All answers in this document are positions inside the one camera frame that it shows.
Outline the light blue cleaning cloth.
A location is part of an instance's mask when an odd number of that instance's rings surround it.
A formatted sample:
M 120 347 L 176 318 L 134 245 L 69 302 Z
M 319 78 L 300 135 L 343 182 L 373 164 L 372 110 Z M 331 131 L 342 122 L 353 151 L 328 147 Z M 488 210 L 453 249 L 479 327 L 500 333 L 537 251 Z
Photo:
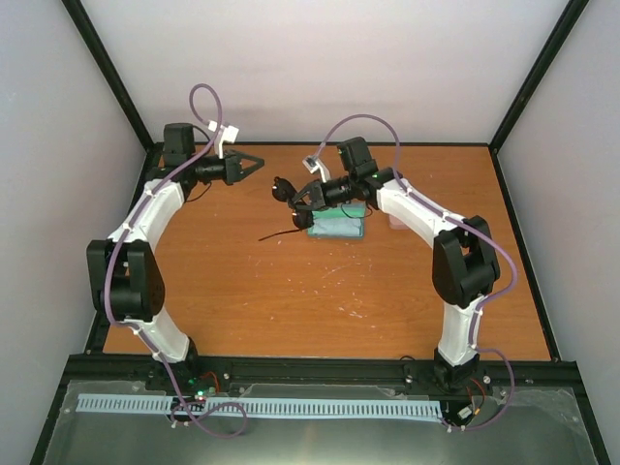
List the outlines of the light blue cleaning cloth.
M 329 237 L 363 236 L 363 223 L 357 218 L 319 218 L 315 221 L 313 234 Z

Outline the black sunglasses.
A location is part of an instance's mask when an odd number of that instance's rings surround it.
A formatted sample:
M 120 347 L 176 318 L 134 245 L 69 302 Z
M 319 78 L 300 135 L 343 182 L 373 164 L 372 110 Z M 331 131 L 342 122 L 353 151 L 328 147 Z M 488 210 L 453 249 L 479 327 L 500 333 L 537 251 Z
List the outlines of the black sunglasses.
M 259 241 L 290 233 L 300 233 L 314 226 L 313 213 L 308 209 L 308 204 L 305 201 L 296 198 L 297 190 L 289 180 L 275 176 L 271 187 L 271 194 L 274 199 L 284 202 L 291 210 L 294 228 L 268 234 L 259 238 Z

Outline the pink glasses case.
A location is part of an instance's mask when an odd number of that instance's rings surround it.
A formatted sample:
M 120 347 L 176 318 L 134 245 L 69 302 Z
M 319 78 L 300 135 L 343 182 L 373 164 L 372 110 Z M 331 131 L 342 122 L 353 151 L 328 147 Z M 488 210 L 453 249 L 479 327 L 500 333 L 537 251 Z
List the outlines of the pink glasses case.
M 398 220 L 396 217 L 389 215 L 388 216 L 388 224 L 394 230 L 407 230 L 408 227 L 402 221 Z

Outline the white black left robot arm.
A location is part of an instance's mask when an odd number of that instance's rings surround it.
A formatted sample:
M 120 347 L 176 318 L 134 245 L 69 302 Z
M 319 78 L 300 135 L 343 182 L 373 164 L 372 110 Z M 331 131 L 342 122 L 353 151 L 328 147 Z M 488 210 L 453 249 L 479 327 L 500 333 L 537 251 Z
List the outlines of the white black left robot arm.
M 166 361 L 169 380 L 180 389 L 194 388 L 202 367 L 197 349 L 165 307 L 166 289 L 154 252 L 174 214 L 199 183 L 221 180 L 233 185 L 264 166 L 264 160 L 233 150 L 233 125 L 207 124 L 213 149 L 196 149 L 195 126 L 171 123 L 164 128 L 162 159 L 148 169 L 138 201 L 120 227 L 86 249 L 95 308 L 114 326 L 129 328 L 154 359 Z

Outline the blue grey glasses case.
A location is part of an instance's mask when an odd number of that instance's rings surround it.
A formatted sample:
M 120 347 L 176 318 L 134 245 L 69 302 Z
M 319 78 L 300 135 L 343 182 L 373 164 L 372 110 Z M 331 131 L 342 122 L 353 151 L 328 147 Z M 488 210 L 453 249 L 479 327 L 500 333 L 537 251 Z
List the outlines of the blue grey glasses case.
M 314 238 L 363 238 L 365 216 L 366 205 L 362 202 L 315 211 L 314 224 L 307 235 Z

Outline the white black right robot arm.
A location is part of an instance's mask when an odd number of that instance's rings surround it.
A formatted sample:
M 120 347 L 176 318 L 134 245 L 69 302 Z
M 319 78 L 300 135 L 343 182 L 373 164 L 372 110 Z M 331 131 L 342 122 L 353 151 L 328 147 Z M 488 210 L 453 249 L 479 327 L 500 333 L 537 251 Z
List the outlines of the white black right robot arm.
M 433 377 L 450 391 L 464 384 L 480 360 L 478 333 L 483 301 L 500 277 L 490 229 L 480 216 L 455 215 L 415 189 L 392 168 L 380 169 L 361 137 L 337 146 L 345 175 L 330 178 L 319 158 L 304 165 L 320 178 L 296 190 L 284 180 L 272 188 L 275 199 L 292 211 L 295 226 L 307 230 L 314 215 L 350 201 L 361 201 L 395 218 L 431 248 L 432 284 L 444 303 L 442 335 L 434 351 Z

